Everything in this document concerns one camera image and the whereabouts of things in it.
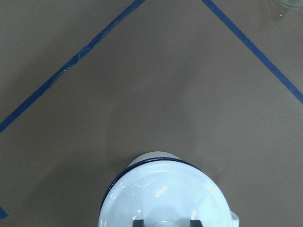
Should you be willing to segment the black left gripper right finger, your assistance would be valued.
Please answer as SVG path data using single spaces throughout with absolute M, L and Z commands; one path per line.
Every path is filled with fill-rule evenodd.
M 203 227 L 200 220 L 190 220 L 190 227 Z

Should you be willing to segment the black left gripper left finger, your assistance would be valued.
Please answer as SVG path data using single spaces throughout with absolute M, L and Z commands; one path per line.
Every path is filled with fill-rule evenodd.
M 132 227 L 144 227 L 144 220 L 143 219 L 134 220 Z

